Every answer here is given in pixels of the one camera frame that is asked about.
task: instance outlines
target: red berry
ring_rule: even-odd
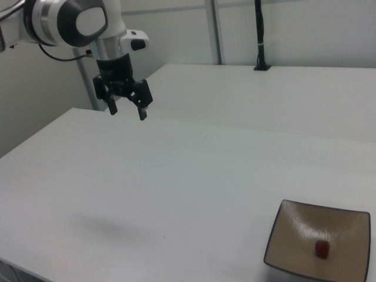
[[[316,254],[321,257],[322,259],[326,259],[329,254],[329,242],[319,240],[316,242],[315,245]]]

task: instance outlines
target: brown bowl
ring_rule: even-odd
[[[329,243],[321,258],[316,242]],[[271,229],[264,262],[279,270],[329,282],[364,282],[370,262],[371,217],[283,200]]]

